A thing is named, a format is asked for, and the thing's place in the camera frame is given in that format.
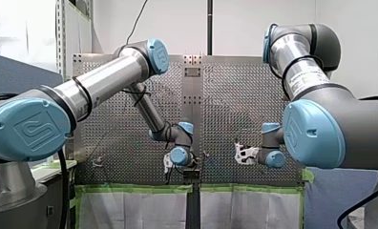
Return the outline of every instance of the green tape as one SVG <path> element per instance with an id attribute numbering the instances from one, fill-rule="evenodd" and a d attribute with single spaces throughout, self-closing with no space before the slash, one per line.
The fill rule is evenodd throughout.
<path id="1" fill-rule="evenodd" d="M 221 192 L 259 192 L 273 194 L 292 194 L 300 195 L 300 228 L 304 226 L 305 213 L 305 188 L 304 187 L 274 187 L 267 185 L 247 185 L 247 184 L 202 184 L 201 192 L 221 193 Z M 79 229 L 81 198 L 84 194 L 90 193 L 134 193 L 134 194 L 183 194 L 192 192 L 191 185 L 136 185 L 136 184 L 89 184 L 75 186 L 75 199 L 72 200 L 75 205 L 76 228 Z"/>
<path id="2" fill-rule="evenodd" d="M 70 199 L 70 209 L 75 207 L 75 198 Z"/>
<path id="3" fill-rule="evenodd" d="M 82 197 L 82 194 L 81 193 L 76 193 L 75 195 L 75 198 L 74 198 L 74 202 L 75 202 L 75 228 L 76 229 L 79 229 L 79 212 L 81 210 L 81 197 Z"/>
<path id="4" fill-rule="evenodd" d="M 314 174 L 308 169 L 302 169 L 302 176 L 303 181 L 308 181 L 309 183 L 312 183 L 314 181 Z"/>
<path id="5" fill-rule="evenodd" d="M 191 185 L 89 184 L 77 185 L 75 191 L 84 193 L 181 194 L 192 192 Z"/>
<path id="6" fill-rule="evenodd" d="M 247 185 L 247 184 L 202 184 L 200 190 L 207 193 L 247 191 L 259 193 L 275 194 L 300 194 L 303 187 L 274 187 L 267 185 Z"/>

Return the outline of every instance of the metal stand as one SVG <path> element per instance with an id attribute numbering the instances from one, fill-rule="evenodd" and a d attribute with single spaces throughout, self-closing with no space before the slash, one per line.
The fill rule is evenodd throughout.
<path id="1" fill-rule="evenodd" d="M 183 183 L 192 185 L 192 193 L 186 199 L 186 229 L 200 228 L 200 170 L 183 171 Z"/>

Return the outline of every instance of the silver cylinder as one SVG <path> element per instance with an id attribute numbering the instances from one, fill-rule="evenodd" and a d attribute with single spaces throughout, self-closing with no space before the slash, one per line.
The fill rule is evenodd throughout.
<path id="1" fill-rule="evenodd" d="M 126 48 L 119 58 L 77 79 L 89 92 L 95 108 L 123 88 L 142 82 L 148 76 L 149 66 L 145 57 L 135 49 Z M 88 112 L 87 95 L 73 80 L 55 87 L 54 91 L 67 103 L 76 120 Z"/>
<path id="2" fill-rule="evenodd" d="M 280 75 L 283 75 L 286 67 L 294 59 L 309 55 L 309 50 L 310 45 L 305 37 L 295 33 L 285 35 L 272 45 L 271 64 Z M 328 77 L 312 58 L 306 58 L 293 64 L 285 77 L 285 87 L 290 99 L 310 87 L 329 83 Z"/>
<path id="3" fill-rule="evenodd" d="M 142 83 L 133 84 L 127 88 L 133 101 L 135 101 L 141 116 L 144 118 L 148 127 L 152 132 L 159 132 L 165 126 L 165 121 L 159 114 L 150 96 L 142 94 L 144 92 L 144 85 Z"/>
<path id="4" fill-rule="evenodd" d="M 0 164 L 0 206 L 34 194 L 35 181 L 27 162 Z"/>

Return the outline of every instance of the metal pole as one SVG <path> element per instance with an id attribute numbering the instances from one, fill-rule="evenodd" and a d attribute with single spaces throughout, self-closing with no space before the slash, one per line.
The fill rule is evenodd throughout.
<path id="1" fill-rule="evenodd" d="M 207 55 L 213 54 L 213 0 L 207 1 Z"/>

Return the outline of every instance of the industrial robot arm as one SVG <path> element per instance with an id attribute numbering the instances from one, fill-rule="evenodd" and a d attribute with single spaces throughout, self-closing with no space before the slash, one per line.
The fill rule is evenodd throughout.
<path id="1" fill-rule="evenodd" d="M 329 81 L 340 56 L 338 38 L 326 26 L 269 28 L 263 60 L 291 100 L 277 142 L 307 166 L 378 170 L 378 96 L 357 99 Z M 269 141 L 265 137 L 262 145 Z"/>
<path id="2" fill-rule="evenodd" d="M 64 145 L 76 123 L 92 109 L 125 89 L 150 128 L 151 138 L 174 142 L 171 159 L 190 166 L 193 125 L 165 122 L 142 85 L 168 70 L 169 57 L 161 41 L 150 39 L 120 48 L 113 61 L 55 88 L 41 86 L 0 100 L 0 158 L 34 161 L 51 156 Z"/>

